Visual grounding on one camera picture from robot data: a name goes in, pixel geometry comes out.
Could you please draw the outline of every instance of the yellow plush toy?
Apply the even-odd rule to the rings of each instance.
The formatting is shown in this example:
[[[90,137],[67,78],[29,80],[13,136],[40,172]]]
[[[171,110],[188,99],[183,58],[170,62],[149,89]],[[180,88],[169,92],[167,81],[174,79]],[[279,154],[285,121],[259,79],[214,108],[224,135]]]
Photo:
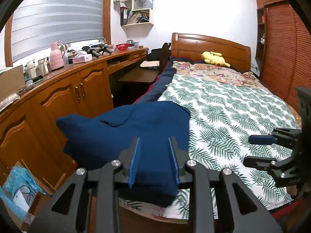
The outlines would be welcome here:
[[[221,53],[206,51],[201,55],[202,60],[208,64],[212,65],[224,65],[230,67],[230,64],[225,62],[225,59],[222,57]]]

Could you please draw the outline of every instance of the red basket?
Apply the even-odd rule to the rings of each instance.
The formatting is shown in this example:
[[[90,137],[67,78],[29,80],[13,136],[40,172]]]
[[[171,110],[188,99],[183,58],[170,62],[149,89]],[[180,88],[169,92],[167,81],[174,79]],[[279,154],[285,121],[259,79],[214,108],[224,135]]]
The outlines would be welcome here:
[[[119,51],[126,51],[129,46],[130,46],[130,44],[119,44],[119,45],[116,45],[116,47],[118,48]]]

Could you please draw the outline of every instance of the red brown louvered wardrobe door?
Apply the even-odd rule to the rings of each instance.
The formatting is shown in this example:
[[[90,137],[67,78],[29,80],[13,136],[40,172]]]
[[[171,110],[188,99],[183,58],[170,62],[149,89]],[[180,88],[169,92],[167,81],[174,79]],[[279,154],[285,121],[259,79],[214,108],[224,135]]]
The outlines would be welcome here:
[[[286,102],[299,112],[299,102],[296,87],[311,89],[311,36],[304,23],[294,12],[297,53],[293,79]]]
[[[286,100],[296,58],[296,32],[292,8],[284,2],[266,7],[267,49],[263,82],[272,93]]]

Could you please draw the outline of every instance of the bed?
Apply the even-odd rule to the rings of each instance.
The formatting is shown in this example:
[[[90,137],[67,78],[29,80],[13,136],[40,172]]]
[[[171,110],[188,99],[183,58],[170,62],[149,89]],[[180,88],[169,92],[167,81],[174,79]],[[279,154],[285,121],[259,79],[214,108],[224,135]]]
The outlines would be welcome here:
[[[201,54],[208,50],[222,53],[231,68],[202,62]],[[248,136],[268,134],[275,127],[299,128],[299,115],[249,72],[250,53],[250,47],[232,41],[173,33],[170,62],[136,103],[173,101],[187,108],[191,114],[190,158],[211,169],[231,168],[266,208],[273,210],[289,203],[290,195],[285,188],[275,188],[266,172],[246,168],[242,162],[247,155],[282,160],[291,151],[278,145],[250,145]],[[189,190],[180,190],[167,208],[122,198],[119,204],[154,220],[186,223]],[[215,199],[213,206],[217,218]]]

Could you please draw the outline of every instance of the pink thermos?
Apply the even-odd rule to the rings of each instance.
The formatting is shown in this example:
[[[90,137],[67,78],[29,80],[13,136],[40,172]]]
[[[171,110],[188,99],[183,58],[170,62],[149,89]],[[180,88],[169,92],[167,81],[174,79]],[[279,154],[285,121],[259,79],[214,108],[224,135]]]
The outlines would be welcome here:
[[[62,53],[61,50],[58,49],[58,45],[62,45],[64,48],[64,53]],[[63,44],[59,44],[57,42],[51,44],[51,53],[50,53],[50,67],[51,70],[56,70],[58,68],[61,68],[64,66],[64,60],[63,57],[65,55],[66,47]]]

